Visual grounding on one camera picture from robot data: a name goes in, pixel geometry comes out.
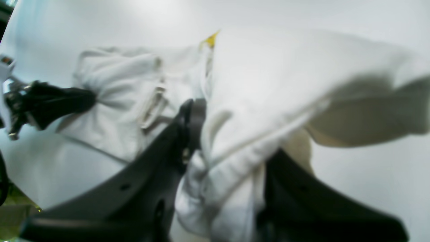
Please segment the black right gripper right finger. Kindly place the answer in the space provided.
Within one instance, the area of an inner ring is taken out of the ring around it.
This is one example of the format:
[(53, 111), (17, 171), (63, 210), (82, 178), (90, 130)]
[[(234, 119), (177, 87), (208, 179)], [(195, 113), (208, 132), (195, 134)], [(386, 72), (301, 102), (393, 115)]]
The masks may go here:
[(278, 150), (266, 164), (260, 242), (407, 242), (400, 219), (330, 188)]

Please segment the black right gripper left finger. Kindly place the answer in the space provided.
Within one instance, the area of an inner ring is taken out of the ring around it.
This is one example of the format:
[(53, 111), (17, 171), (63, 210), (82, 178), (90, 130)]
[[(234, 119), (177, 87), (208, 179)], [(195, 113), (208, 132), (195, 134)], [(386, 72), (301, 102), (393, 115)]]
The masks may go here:
[(187, 100), (146, 150), (116, 175), (26, 219), (30, 242), (170, 242), (178, 186), (200, 148), (206, 101)]

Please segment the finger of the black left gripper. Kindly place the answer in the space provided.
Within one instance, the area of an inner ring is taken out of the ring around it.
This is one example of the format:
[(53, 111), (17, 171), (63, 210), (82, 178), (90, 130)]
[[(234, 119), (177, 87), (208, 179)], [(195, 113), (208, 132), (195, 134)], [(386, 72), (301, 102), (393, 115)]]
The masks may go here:
[(45, 130), (55, 120), (86, 112), (96, 103), (96, 95), (86, 89), (25, 83), (13, 75), (15, 64), (11, 57), (1, 58), (1, 128), (10, 140), (17, 140), (26, 124)]

